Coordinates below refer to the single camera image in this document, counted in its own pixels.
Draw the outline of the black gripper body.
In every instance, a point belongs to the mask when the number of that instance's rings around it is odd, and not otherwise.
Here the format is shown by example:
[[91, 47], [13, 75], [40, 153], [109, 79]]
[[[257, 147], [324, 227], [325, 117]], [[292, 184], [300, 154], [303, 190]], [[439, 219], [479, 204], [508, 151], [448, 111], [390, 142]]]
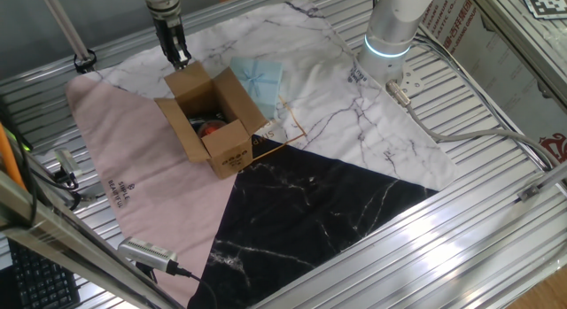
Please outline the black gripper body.
[[153, 18], [156, 35], [162, 46], [175, 46], [183, 42], [183, 24], [179, 15], [170, 15], [165, 18]]

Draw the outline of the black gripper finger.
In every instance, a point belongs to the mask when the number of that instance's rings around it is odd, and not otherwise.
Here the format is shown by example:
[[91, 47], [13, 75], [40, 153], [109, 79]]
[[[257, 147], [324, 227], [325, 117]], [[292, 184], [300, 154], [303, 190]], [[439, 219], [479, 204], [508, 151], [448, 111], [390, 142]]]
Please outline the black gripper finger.
[[175, 45], [169, 40], [163, 42], [163, 52], [173, 67], [177, 67], [177, 51]]
[[175, 62], [175, 69], [181, 70], [185, 68], [191, 60], [191, 54], [187, 50], [187, 45], [185, 39], [181, 36], [176, 36], [174, 38], [175, 49], [177, 52], [177, 61]]

